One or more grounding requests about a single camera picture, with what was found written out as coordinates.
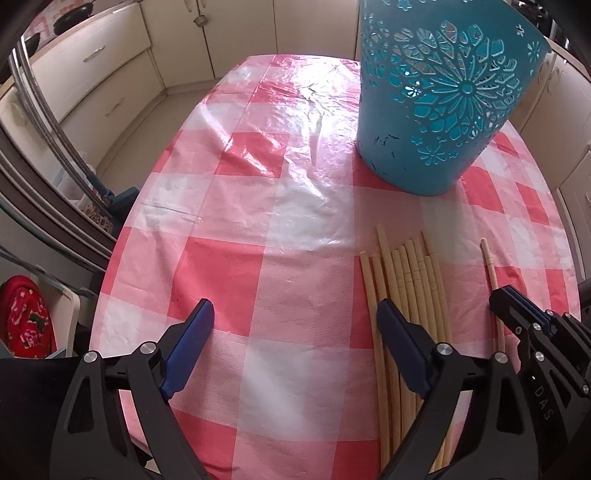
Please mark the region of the black frying pan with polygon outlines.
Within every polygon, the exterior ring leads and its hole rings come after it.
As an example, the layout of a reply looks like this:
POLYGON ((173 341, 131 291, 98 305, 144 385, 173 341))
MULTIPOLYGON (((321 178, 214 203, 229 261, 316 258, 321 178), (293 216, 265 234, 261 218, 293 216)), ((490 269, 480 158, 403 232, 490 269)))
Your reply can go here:
POLYGON ((83 21, 89 19, 93 14, 94 2, 86 2, 61 15, 53 24, 53 33, 59 36, 83 21))

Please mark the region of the red floral cloth item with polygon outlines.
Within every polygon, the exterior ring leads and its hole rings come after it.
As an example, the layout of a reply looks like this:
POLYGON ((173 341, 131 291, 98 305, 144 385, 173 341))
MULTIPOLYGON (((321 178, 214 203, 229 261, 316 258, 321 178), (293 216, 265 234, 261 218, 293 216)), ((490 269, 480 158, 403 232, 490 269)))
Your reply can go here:
POLYGON ((57 350, 48 307, 37 284, 15 275, 1 285, 1 341, 15 356, 44 359, 57 350))

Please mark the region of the pink white checkered tablecloth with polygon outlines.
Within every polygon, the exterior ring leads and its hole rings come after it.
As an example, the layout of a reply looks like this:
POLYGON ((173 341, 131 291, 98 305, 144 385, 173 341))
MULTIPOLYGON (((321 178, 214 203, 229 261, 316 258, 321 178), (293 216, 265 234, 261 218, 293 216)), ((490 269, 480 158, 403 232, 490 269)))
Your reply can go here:
POLYGON ((211 300, 214 329, 171 408, 214 479, 374 479, 380 448, 360 252, 428 233, 453 345, 494 348, 487 240, 501 284, 578 314, 550 190, 505 125, 446 194, 378 178, 356 152, 360 68, 329 57, 242 61, 195 107, 148 176, 102 284, 90 346, 124 355, 211 300))

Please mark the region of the mop with metal pole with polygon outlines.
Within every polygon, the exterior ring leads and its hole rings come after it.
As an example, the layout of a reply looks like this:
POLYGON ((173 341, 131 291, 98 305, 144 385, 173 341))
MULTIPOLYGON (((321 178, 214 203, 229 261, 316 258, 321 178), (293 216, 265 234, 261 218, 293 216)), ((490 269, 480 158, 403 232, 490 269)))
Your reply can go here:
POLYGON ((37 133, 74 183, 102 213, 108 215, 112 193, 88 167, 62 130, 36 80, 24 38, 12 49, 8 65, 23 107, 37 133))

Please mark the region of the blue dustpan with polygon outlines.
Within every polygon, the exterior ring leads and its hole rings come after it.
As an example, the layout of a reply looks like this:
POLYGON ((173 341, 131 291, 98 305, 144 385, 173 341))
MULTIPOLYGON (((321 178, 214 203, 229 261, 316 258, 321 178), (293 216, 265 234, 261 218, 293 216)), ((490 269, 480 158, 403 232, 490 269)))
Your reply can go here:
POLYGON ((100 205, 106 209, 114 222, 114 226, 121 229, 138 198, 139 190, 136 187, 130 187, 119 194, 114 194, 95 174, 89 175, 87 180, 93 187, 100 205))

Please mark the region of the teal perforated plastic basket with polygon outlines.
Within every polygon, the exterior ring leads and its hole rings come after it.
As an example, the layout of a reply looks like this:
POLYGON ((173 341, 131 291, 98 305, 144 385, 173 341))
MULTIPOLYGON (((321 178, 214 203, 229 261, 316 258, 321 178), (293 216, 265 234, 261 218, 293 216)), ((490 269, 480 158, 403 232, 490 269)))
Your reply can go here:
POLYGON ((550 52, 504 1, 363 1, 356 147, 389 184, 452 188, 519 104, 550 52))

